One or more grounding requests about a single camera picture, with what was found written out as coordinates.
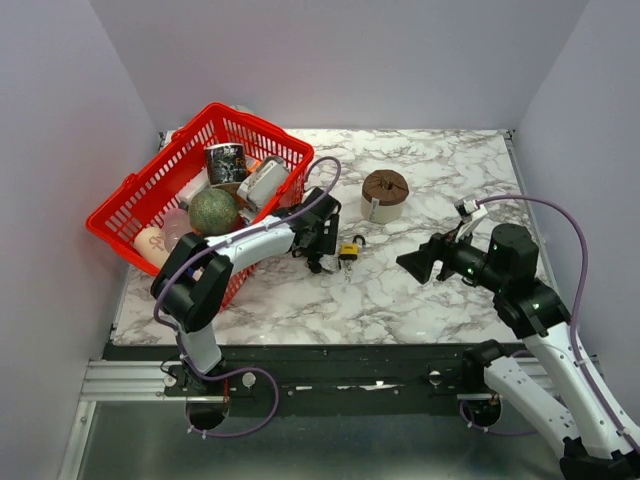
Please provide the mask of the yellow Opel padlock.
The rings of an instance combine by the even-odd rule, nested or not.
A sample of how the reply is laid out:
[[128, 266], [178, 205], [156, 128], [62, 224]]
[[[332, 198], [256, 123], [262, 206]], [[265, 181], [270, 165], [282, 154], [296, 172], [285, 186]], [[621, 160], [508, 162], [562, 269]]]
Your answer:
[[366, 246], [366, 239], [362, 235], [355, 235], [351, 242], [341, 246], [338, 254], [339, 261], [356, 261], [360, 251]]

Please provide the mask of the silver key bunch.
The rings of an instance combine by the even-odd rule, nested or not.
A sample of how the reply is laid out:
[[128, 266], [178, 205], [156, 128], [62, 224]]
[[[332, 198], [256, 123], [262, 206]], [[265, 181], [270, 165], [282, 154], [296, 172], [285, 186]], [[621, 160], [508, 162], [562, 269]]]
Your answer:
[[352, 273], [353, 273], [353, 264], [354, 263], [355, 263], [354, 260], [342, 260], [341, 261], [341, 268], [342, 268], [342, 271], [344, 272], [345, 279], [347, 281], [351, 280]]

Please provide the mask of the black Kaijing padlock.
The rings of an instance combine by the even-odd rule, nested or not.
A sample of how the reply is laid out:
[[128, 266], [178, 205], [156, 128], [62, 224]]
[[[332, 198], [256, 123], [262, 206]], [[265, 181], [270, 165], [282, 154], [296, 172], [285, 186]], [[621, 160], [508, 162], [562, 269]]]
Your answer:
[[306, 257], [307, 267], [313, 274], [323, 274], [323, 273], [333, 274], [334, 273], [334, 271], [331, 268], [326, 267], [322, 263], [322, 260], [324, 258], [325, 258], [325, 255], [321, 253], [313, 253]]

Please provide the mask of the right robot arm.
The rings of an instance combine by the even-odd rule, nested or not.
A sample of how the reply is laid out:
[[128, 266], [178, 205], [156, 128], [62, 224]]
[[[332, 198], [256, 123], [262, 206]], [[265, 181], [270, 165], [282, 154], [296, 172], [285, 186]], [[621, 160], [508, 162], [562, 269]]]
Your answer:
[[435, 262], [437, 280], [458, 274], [471, 286], [493, 295], [498, 317], [521, 340], [555, 386], [552, 396], [532, 380], [495, 340], [464, 353], [460, 379], [469, 390], [489, 388], [506, 399], [535, 428], [559, 459], [567, 479], [636, 479], [639, 454], [625, 437], [638, 427], [618, 427], [587, 381], [604, 384], [588, 358], [570, 339], [569, 312], [560, 297], [536, 276], [538, 247], [529, 231], [500, 224], [487, 251], [458, 241], [454, 232], [436, 233], [418, 250], [396, 262], [419, 283], [426, 283]]

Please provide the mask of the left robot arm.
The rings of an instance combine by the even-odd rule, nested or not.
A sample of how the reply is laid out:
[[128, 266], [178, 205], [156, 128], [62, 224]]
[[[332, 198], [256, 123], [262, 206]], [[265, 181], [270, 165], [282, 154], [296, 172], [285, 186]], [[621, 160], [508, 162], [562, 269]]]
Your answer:
[[336, 251], [341, 203], [321, 188], [304, 201], [279, 208], [261, 221], [231, 234], [202, 238], [185, 234], [155, 277], [151, 294], [154, 315], [171, 319], [182, 360], [189, 366], [187, 382], [201, 395], [214, 393], [222, 380], [223, 359], [212, 322], [223, 308], [231, 281], [270, 257], [303, 257], [315, 274], [321, 259]]

